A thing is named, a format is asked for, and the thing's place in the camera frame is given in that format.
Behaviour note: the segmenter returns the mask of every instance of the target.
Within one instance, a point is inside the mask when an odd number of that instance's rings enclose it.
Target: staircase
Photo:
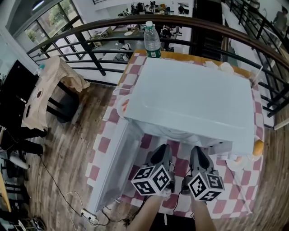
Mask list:
[[[223,22],[221,0],[196,0],[195,12],[196,18],[219,24],[222,24]],[[211,46],[213,48],[221,49],[222,39],[222,36],[205,31],[205,47]],[[203,50],[201,56],[213,60],[221,60],[220,54],[215,54],[211,51]]]

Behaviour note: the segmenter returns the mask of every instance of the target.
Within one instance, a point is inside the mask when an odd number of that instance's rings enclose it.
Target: white power cable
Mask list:
[[[78,194],[77,192],[74,192],[74,191],[73,191],[73,192],[69,192],[69,193],[67,193],[67,194],[65,195],[65,198],[66,198],[65,207],[66,207],[66,210],[67,210],[68,213],[69,213],[69,217],[70,217],[70,220],[71,220],[71,222],[72,222],[72,224],[73,224],[73,227],[74,227],[75,231],[77,231],[77,229],[76,229],[76,227],[75,227],[75,224],[74,224],[74,222],[73,222],[73,220],[72,220],[71,213],[69,212],[69,210],[68,210],[68,208],[67,208],[67,195],[68,195],[68,194],[71,194],[71,193],[76,193],[76,194],[78,195],[78,198],[79,198],[80,203],[81,203],[81,209],[83,209],[83,204],[82,204],[81,198],[80,198],[80,196],[79,196],[79,194]],[[88,222],[88,224],[90,224],[92,227],[97,227],[97,226],[99,225],[98,219],[96,219],[97,224],[93,224],[93,223],[91,223],[91,222],[88,220],[88,218],[86,218],[84,215],[82,215],[82,217],[84,217],[85,220]]]

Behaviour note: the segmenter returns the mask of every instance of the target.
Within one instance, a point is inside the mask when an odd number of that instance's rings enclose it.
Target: plastic bottle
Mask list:
[[[153,22],[148,21],[145,23],[146,28],[144,31],[144,46],[146,49],[146,55],[149,58],[160,58],[161,57],[161,43],[159,36],[154,28]]]

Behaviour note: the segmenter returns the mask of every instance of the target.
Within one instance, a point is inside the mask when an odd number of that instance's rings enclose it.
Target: black pants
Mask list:
[[[18,130],[5,130],[1,142],[1,148],[10,153],[13,150],[21,150],[33,154],[43,154],[42,145],[25,140],[33,137],[45,137],[46,131],[21,127]]]
[[[164,224],[164,214],[157,213],[150,231],[175,231],[190,230],[195,231],[195,220],[189,217],[178,217],[167,215],[167,225]]]

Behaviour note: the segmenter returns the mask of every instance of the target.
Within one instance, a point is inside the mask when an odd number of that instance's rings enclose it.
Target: checkered tablecloth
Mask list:
[[[132,93],[145,60],[145,54],[136,53],[134,56],[132,56],[131,63],[128,64],[128,68],[123,74],[120,85],[112,94],[110,103],[107,107],[101,127],[96,137],[93,146],[93,153],[90,157],[86,170],[86,176],[88,178],[87,183],[91,186],[94,186],[111,137],[113,136],[118,121],[121,120],[116,110],[117,103],[124,95]],[[203,63],[193,61],[190,62],[197,65],[206,66]],[[264,140],[262,105],[258,86],[255,86],[254,89],[252,89],[252,99],[254,101],[255,135],[259,139]],[[191,149],[193,147],[189,144],[179,143],[145,134],[121,199],[127,203],[141,206],[143,197],[136,192],[130,180],[138,169],[145,163],[148,152],[153,151],[156,147],[163,143],[168,143],[172,148],[172,162],[176,168],[176,186],[175,192],[172,194],[171,198],[168,201],[163,202],[160,212],[172,214],[173,209],[177,204],[177,195],[181,191],[183,177],[189,170],[189,153],[191,153]],[[215,169],[219,171],[219,175],[223,178],[225,186],[225,191],[221,193],[217,199],[207,203],[211,217],[222,218],[247,215],[248,207],[250,210],[252,210],[255,202],[263,157],[256,162],[248,162],[248,165],[239,172],[232,172],[227,167],[226,161],[220,160],[216,156],[211,156],[211,158]],[[178,205],[175,210],[175,215],[190,217],[192,213],[190,205],[190,196],[180,195]]]

